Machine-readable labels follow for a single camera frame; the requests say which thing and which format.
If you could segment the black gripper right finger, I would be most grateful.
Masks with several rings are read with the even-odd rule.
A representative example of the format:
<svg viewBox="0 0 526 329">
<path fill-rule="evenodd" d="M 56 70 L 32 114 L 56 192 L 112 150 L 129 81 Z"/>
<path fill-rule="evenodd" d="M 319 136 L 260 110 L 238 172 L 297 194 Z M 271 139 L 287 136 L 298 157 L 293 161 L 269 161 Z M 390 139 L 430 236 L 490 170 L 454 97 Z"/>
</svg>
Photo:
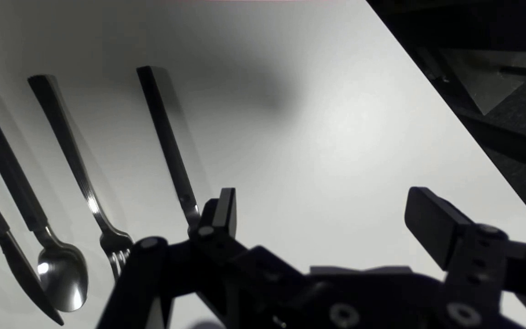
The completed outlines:
<svg viewBox="0 0 526 329">
<path fill-rule="evenodd" d="M 426 187 L 414 187 L 406 227 L 446 273 L 443 315 L 459 329 L 525 329 L 501 315 L 501 295 L 526 307 L 526 243 L 472 221 Z"/>
</svg>

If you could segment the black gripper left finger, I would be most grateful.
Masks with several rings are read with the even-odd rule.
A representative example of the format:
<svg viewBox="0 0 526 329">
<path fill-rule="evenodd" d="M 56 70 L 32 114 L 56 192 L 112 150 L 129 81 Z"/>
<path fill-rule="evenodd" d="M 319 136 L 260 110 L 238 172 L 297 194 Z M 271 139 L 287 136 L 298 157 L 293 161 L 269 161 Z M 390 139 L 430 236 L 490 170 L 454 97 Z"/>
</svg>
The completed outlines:
<svg viewBox="0 0 526 329">
<path fill-rule="evenodd" d="M 152 236 L 132 249 L 98 329 L 171 329 L 174 302 L 198 295 L 227 329 L 280 329 L 282 295 L 302 274 L 236 240 L 238 200 L 224 189 L 183 243 Z"/>
</svg>

